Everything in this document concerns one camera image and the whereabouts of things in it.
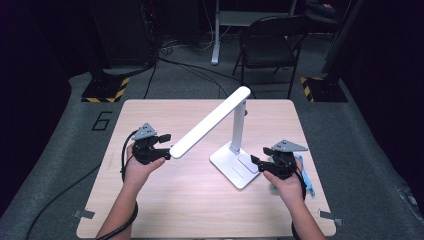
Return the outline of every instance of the black curtain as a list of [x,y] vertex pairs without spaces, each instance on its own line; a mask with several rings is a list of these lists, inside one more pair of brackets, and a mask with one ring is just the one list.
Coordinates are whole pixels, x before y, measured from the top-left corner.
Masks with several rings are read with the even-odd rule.
[[364,1],[342,79],[424,212],[424,21],[420,1]]
[[[70,14],[84,24],[70,25]],[[88,71],[75,29],[92,46],[98,64],[108,66],[85,0],[6,0],[0,21],[2,215],[66,108],[69,78]]]

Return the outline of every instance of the yellow and black hazard tape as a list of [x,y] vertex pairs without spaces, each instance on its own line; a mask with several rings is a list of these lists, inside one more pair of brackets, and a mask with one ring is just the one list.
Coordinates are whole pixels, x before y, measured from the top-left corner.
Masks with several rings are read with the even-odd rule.
[[119,100],[121,100],[122,95],[124,95],[125,88],[127,87],[129,81],[130,81],[129,78],[126,78],[124,81],[122,81],[121,86],[118,90],[118,93],[113,98],[82,98],[81,102],[92,102],[92,103],[119,102]]
[[305,91],[306,98],[308,99],[308,102],[313,102],[314,97],[312,96],[311,89],[309,89],[308,85],[308,79],[311,80],[324,80],[323,78],[311,78],[311,77],[301,77],[300,82],[302,83],[303,90]]

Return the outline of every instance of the lamp arm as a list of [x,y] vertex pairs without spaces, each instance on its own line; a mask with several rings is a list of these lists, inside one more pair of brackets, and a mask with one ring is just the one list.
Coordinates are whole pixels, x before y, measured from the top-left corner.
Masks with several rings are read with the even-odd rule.
[[174,146],[171,147],[170,153],[173,158],[181,158],[194,145],[196,145],[204,136],[206,136],[215,126],[217,126],[228,114],[234,109],[234,129],[232,151],[238,151],[241,145],[241,135],[243,132],[243,123],[245,115],[246,98],[250,95],[250,89],[247,87],[239,87],[224,102],[209,113],[200,123],[182,137]]

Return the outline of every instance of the black cable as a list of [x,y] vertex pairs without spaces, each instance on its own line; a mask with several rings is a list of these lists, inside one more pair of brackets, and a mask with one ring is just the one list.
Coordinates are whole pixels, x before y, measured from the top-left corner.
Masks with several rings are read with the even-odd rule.
[[222,89],[222,91],[224,92],[224,94],[225,94],[225,96],[227,96],[228,97],[228,94],[227,94],[227,92],[225,91],[225,89],[215,80],[215,79],[213,79],[213,78],[211,78],[211,77],[209,77],[208,75],[206,75],[205,73],[202,73],[202,72],[200,72],[200,71],[196,71],[195,72],[195,70],[194,69],[191,69],[190,67],[187,67],[187,66],[182,66],[182,65],[176,65],[176,66],[178,66],[178,67],[180,67],[180,68],[182,68],[182,69],[184,69],[184,70],[186,70],[186,71],[188,71],[188,72],[190,72],[191,74],[194,74],[194,75],[196,75],[196,76],[198,76],[199,78],[202,78],[202,79],[204,79],[204,80],[206,80],[206,81],[208,81],[208,82],[211,82],[211,83],[214,83],[214,84],[216,84],[217,86],[218,86],[218,99],[219,98],[221,98],[221,89]]
[[[303,179],[302,171],[300,171],[299,168],[297,168],[297,170],[299,172],[298,171],[295,171],[294,173],[296,174],[297,178],[299,178],[300,186],[302,188],[303,201],[305,201],[305,198],[306,198],[306,183],[305,183],[305,180]],[[294,227],[294,223],[293,222],[292,222],[292,225],[291,225],[291,230],[292,230],[294,239],[301,240],[301,238],[299,237],[299,235],[296,232],[296,228]]]
[[[211,73],[214,73],[214,74],[220,75],[220,76],[222,76],[222,77],[226,77],[226,78],[229,78],[229,79],[235,80],[235,81],[237,81],[238,83],[240,83],[240,80],[239,80],[239,79],[237,79],[237,78],[230,77],[230,76],[228,76],[228,75],[225,75],[225,74],[222,74],[222,73],[219,73],[219,72],[216,72],[216,71],[213,71],[213,70],[207,69],[207,68],[203,68],[203,67],[199,67],[199,66],[191,65],[191,64],[187,64],[187,63],[175,62],[175,61],[171,61],[171,60],[163,59],[163,58],[161,58],[161,57],[158,57],[158,60],[161,60],[161,61],[166,62],[166,63],[175,64],[175,65],[182,65],[182,66],[187,66],[187,67],[192,67],[192,68],[202,69],[202,70],[204,70],[204,71],[211,72]],[[255,99],[257,99],[257,97],[256,97],[255,93],[252,91],[252,89],[250,88],[250,86],[249,86],[249,85],[246,85],[246,87],[250,89],[250,91],[252,92],[253,97],[254,97]]]
[[164,56],[170,55],[174,51],[173,47],[178,42],[179,42],[179,40],[177,40],[177,39],[169,38],[169,40],[167,42],[162,42],[162,45],[159,47],[159,51]]
[[156,72],[156,65],[157,63],[155,62],[155,65],[153,66],[153,72],[152,72],[152,75],[150,75],[149,83],[147,84],[146,92],[144,93],[143,99],[146,99],[147,93],[149,92],[150,83],[152,83],[153,75],[155,75],[155,72]]
[[230,43],[232,42],[234,39],[238,39],[238,37],[234,37],[233,34],[230,34],[229,37],[224,37],[222,36],[221,38],[221,43]]
[[80,178],[78,181],[76,181],[75,183],[73,183],[72,185],[70,185],[69,187],[67,187],[65,190],[63,190],[62,192],[60,192],[58,195],[56,195],[56,197],[54,197],[52,200],[50,200],[50,202],[48,202],[43,209],[41,209],[41,211],[37,214],[37,216],[35,217],[35,219],[32,221],[31,226],[29,227],[28,231],[27,231],[27,235],[25,237],[25,239],[29,239],[29,236],[31,235],[31,231],[35,226],[35,223],[38,221],[38,218],[40,218],[40,216],[43,214],[43,212],[54,202],[56,201],[59,197],[61,197],[63,194],[65,194],[67,191],[69,191],[69,189],[73,188],[75,185],[77,185],[78,183],[80,183],[82,180],[86,179],[90,174],[92,174],[93,172],[95,172],[99,167],[100,167],[101,163],[99,165],[97,165],[93,170],[91,170],[90,172],[88,172],[85,176],[83,176],[82,178]]
[[[125,139],[124,145],[122,147],[122,153],[121,153],[121,176],[122,176],[122,181],[125,180],[125,169],[126,169],[126,163],[125,163],[125,151],[127,150],[127,144],[130,141],[131,137],[134,136],[134,134],[137,132],[133,131],[128,137],[127,139]],[[127,227],[129,227],[134,220],[137,218],[138,215],[138,204],[137,202],[135,202],[135,207],[134,207],[134,211],[131,215],[131,217],[128,219],[127,222],[125,222],[122,226],[118,227],[117,229],[113,230],[112,232],[97,238],[96,240],[106,240],[106,239],[110,239],[116,235],[118,235],[119,233],[123,232],[125,229],[127,229]]]

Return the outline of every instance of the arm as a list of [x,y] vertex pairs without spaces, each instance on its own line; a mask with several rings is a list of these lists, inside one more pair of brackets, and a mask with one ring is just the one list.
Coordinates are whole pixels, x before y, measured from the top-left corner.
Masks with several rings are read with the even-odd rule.
[[[127,156],[132,156],[133,145],[134,144],[131,144],[127,147]],[[164,163],[165,158],[160,158],[148,165],[139,163],[134,157],[127,160],[124,185],[122,186],[109,215],[97,233],[96,238],[100,238],[114,231],[130,219],[134,211],[138,192],[146,183],[150,173],[162,166]],[[131,227],[132,225],[112,239],[130,239]]]
[[[296,162],[301,174],[302,164],[298,159],[296,159]],[[268,171],[264,172],[264,176],[278,188],[280,197],[289,209],[294,227],[300,238],[303,240],[325,239],[324,234],[303,201],[302,187],[297,176],[293,174],[286,180],[281,180]]]

